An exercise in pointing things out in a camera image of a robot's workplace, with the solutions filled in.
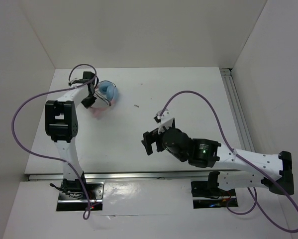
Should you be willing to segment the pink blue cat-ear headphones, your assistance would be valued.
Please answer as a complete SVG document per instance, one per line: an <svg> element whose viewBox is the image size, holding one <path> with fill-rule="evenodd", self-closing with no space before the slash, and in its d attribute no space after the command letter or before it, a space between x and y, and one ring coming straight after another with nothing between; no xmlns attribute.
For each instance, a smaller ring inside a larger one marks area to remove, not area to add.
<svg viewBox="0 0 298 239"><path fill-rule="evenodd" d="M101 81L95 88L96 102L91 106L95 118L100 118L106 111L114 108L119 98L119 91L111 81Z"/></svg>

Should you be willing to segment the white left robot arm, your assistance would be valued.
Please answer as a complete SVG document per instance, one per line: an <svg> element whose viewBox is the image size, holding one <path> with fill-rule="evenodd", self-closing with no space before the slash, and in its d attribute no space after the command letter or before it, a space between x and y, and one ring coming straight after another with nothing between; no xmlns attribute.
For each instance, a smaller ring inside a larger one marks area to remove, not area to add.
<svg viewBox="0 0 298 239"><path fill-rule="evenodd" d="M81 79L70 84L74 87L72 90L45 104L46 134L55 143L60 158L65 160L62 184L57 189L77 199L86 196L88 187L76 150L79 129L76 108L83 101L93 100L95 79L95 73L85 71Z"/></svg>

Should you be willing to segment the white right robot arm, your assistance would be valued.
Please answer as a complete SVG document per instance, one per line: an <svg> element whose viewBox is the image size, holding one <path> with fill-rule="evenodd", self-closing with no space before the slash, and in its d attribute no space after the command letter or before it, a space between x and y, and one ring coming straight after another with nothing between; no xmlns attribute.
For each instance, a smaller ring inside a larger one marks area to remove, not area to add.
<svg viewBox="0 0 298 239"><path fill-rule="evenodd" d="M168 151L181 162L197 168L233 169L233 173L213 170L208 175L207 191L218 195L221 191L236 188L261 187L278 195L294 194L292 155L281 151L278 154L259 154L246 150L231 150L226 145L209 139L190 138L174 126L159 132L156 128L143 133L142 144L147 155Z"/></svg>

